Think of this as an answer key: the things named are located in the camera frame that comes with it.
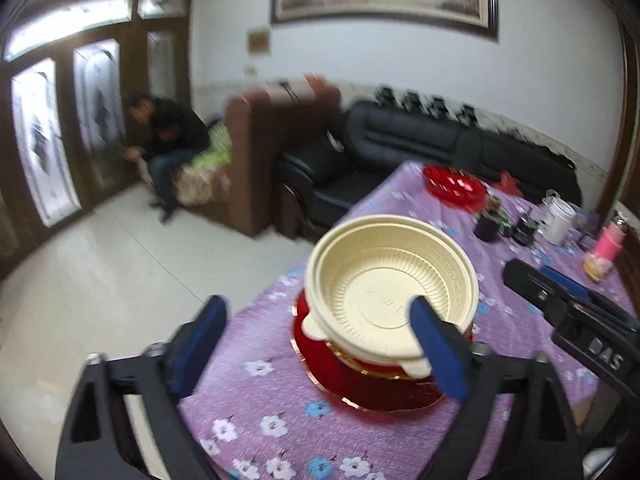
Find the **black round tin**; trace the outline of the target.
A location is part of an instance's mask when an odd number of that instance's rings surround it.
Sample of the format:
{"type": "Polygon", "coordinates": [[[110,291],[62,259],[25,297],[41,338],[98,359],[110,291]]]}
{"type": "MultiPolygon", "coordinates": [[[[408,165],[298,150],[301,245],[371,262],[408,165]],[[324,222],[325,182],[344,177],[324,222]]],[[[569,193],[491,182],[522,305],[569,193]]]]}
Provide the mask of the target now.
{"type": "Polygon", "coordinates": [[[528,247],[533,244],[537,229],[538,223],[529,214],[524,214],[512,228],[511,240],[523,247],[528,247]]]}

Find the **red gold-rimmed flower plate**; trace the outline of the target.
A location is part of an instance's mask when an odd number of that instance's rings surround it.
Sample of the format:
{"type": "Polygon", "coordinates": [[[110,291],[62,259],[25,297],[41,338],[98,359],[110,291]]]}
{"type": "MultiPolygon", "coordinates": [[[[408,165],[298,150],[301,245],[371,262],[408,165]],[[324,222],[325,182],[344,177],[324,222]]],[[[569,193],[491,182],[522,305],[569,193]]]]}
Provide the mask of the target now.
{"type": "Polygon", "coordinates": [[[304,329],[304,321],[308,318],[309,312],[310,309],[307,304],[305,292],[300,292],[296,297],[295,303],[295,323],[298,325],[297,330],[302,334],[303,341],[311,344],[314,350],[322,348],[325,354],[332,353],[334,361],[340,361],[350,370],[363,376],[389,380],[408,380],[408,382],[426,382],[428,378],[430,378],[432,374],[430,370],[427,371],[426,375],[412,376],[396,362],[379,363],[360,359],[338,346],[331,339],[311,337],[304,329]]]}

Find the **black leather sofa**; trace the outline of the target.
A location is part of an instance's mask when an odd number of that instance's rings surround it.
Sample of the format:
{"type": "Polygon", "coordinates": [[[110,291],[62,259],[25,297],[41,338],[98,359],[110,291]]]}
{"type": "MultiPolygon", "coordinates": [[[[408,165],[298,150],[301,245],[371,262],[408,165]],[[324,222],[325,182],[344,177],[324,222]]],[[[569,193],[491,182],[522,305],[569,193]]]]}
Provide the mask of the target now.
{"type": "Polygon", "coordinates": [[[510,174],[534,204],[549,191],[582,204],[574,162],[545,146],[361,100],[338,114],[326,133],[278,156],[274,224],[292,240],[323,234],[404,162],[461,170],[489,184],[510,174]]]}

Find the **far red plate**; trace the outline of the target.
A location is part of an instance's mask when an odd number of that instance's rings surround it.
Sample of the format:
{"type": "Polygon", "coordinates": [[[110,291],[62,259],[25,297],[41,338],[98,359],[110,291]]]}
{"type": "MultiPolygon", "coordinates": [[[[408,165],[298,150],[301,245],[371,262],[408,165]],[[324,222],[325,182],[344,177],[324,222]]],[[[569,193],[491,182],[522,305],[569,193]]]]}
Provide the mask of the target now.
{"type": "Polygon", "coordinates": [[[422,174],[427,192],[448,207],[477,212],[486,204],[487,186],[477,177],[434,165],[424,166],[422,174]]]}

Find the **cream plastic bowl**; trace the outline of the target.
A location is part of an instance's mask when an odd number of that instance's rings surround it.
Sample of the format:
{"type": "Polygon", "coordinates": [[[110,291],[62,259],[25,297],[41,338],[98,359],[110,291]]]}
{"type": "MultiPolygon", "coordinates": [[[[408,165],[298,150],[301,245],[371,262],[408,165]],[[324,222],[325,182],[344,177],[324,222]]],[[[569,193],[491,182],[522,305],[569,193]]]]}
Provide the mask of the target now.
{"type": "Polygon", "coordinates": [[[439,317],[471,330],[478,304],[474,266],[448,235],[394,214],[345,221],[311,253],[304,329],[360,359],[396,362],[412,376],[431,369],[409,324],[413,298],[424,296],[439,317]]]}

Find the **wooden glass door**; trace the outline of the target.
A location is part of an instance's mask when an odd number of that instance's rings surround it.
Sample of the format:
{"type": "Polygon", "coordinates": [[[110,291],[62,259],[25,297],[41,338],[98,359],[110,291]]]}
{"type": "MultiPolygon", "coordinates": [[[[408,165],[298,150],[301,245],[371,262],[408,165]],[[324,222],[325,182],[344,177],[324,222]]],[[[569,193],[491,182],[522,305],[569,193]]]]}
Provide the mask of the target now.
{"type": "Polygon", "coordinates": [[[136,182],[124,99],[189,102],[192,0],[42,0],[1,40],[1,271],[136,182]]]}

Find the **seated man in black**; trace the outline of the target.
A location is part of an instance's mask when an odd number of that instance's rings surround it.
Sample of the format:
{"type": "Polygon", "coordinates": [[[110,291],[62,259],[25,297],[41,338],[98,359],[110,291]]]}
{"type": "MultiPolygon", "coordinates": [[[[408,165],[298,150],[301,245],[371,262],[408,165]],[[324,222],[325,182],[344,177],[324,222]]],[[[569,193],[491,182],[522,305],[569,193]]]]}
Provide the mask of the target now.
{"type": "Polygon", "coordinates": [[[191,107],[170,99],[135,91],[124,103],[130,116],[151,133],[147,144],[126,148],[124,159],[146,163],[155,194],[151,207],[160,208],[160,222],[166,223],[179,208],[175,174],[209,149],[208,129],[191,107]]]}

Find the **pink sleeved bottle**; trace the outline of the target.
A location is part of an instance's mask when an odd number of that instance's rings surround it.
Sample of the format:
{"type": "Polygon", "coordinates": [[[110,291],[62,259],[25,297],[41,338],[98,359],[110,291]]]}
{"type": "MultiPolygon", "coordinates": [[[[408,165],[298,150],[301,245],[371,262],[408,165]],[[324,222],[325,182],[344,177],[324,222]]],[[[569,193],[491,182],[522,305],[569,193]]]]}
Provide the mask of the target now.
{"type": "Polygon", "coordinates": [[[620,212],[616,212],[612,220],[603,228],[593,249],[593,255],[597,259],[613,262],[623,248],[628,229],[627,219],[620,212]]]}

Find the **white plastic jar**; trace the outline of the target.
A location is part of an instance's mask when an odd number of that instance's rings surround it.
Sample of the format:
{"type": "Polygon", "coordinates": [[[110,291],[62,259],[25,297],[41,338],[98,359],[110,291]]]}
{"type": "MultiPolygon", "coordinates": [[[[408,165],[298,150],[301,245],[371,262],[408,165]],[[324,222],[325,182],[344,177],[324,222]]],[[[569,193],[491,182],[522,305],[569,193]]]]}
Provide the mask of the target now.
{"type": "Polygon", "coordinates": [[[560,196],[549,196],[544,200],[544,218],[541,222],[542,237],[555,246],[561,245],[576,218],[576,209],[560,196]]]}

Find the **dark mug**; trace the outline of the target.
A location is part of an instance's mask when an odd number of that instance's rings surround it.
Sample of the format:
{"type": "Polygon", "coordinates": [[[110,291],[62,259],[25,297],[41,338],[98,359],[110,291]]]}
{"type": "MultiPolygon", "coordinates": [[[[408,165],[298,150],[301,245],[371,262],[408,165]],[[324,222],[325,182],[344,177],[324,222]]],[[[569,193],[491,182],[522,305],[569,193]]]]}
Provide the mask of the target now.
{"type": "Polygon", "coordinates": [[[501,202],[496,196],[489,196],[485,208],[478,214],[473,234],[482,242],[495,243],[502,223],[501,202]]]}

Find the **small wall plaque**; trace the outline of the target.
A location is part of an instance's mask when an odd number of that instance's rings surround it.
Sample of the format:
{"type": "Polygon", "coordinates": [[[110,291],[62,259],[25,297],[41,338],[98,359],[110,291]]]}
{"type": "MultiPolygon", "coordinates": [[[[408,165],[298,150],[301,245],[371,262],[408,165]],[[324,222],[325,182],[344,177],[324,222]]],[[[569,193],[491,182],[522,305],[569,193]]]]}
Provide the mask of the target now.
{"type": "Polygon", "coordinates": [[[247,32],[246,48],[249,55],[263,55],[271,52],[271,29],[258,28],[247,32]]]}

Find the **bagged snack bowl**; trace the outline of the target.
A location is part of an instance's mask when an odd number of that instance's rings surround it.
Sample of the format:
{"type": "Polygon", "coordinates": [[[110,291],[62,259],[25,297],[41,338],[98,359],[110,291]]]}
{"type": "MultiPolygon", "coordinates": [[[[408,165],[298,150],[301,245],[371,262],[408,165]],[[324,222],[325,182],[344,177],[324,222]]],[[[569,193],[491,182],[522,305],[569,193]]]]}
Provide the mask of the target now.
{"type": "Polygon", "coordinates": [[[584,262],[582,263],[582,268],[585,271],[585,274],[590,278],[593,283],[602,282],[608,272],[613,269],[614,264],[612,261],[600,258],[595,254],[588,254],[584,262]]]}

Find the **red plate at table edge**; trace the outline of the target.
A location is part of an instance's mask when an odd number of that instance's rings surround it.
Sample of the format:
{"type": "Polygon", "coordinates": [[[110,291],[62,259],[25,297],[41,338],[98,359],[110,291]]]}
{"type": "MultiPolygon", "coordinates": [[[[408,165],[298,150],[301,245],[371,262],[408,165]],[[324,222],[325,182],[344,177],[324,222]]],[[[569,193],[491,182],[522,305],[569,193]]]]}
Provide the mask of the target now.
{"type": "Polygon", "coordinates": [[[388,379],[354,370],[324,341],[304,334],[302,323],[309,310],[303,295],[296,298],[293,312],[292,347],[311,382],[337,400],[360,411],[393,413],[425,410],[444,398],[431,380],[388,379]]]}

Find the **purple floral tablecloth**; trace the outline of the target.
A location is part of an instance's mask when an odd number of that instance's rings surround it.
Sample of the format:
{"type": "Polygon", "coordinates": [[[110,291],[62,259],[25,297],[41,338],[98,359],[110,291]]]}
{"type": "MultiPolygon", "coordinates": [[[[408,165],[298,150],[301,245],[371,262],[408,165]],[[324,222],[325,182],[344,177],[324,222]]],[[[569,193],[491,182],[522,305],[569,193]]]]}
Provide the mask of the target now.
{"type": "MultiPolygon", "coordinates": [[[[350,211],[355,218],[368,214],[416,218],[449,235],[471,259],[480,285],[474,337],[506,356],[547,353],[573,405],[596,393],[597,377],[552,344],[542,314],[501,278],[504,264],[519,258],[582,281],[585,255],[578,246],[542,238],[529,247],[481,242],[472,214],[431,196],[415,162],[399,167],[350,211]]],[[[240,479],[416,478],[457,405],[442,399],[424,411],[364,412],[353,398],[318,388],[291,344],[303,282],[304,267],[296,266],[229,321],[198,388],[179,406],[192,436],[240,479]]]]}

